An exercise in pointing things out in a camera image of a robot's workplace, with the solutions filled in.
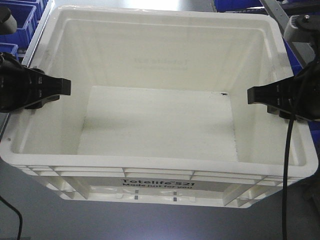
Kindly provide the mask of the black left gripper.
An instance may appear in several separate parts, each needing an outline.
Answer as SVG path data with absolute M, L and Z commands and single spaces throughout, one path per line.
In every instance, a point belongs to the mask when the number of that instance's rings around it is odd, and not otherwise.
M 20 64 L 10 53 L 0 53 L 1 112 L 40 109 L 59 100 L 60 95 L 70 96 L 71 86 L 68 79 L 46 75 L 39 69 Z

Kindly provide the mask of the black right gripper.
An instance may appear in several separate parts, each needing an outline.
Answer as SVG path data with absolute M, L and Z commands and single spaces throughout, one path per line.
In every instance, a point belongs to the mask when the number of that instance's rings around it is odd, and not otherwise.
M 320 120 L 320 61 L 308 63 L 297 75 L 247 90 L 247 103 L 267 106 L 267 113 L 289 120 L 294 103 L 295 121 Z

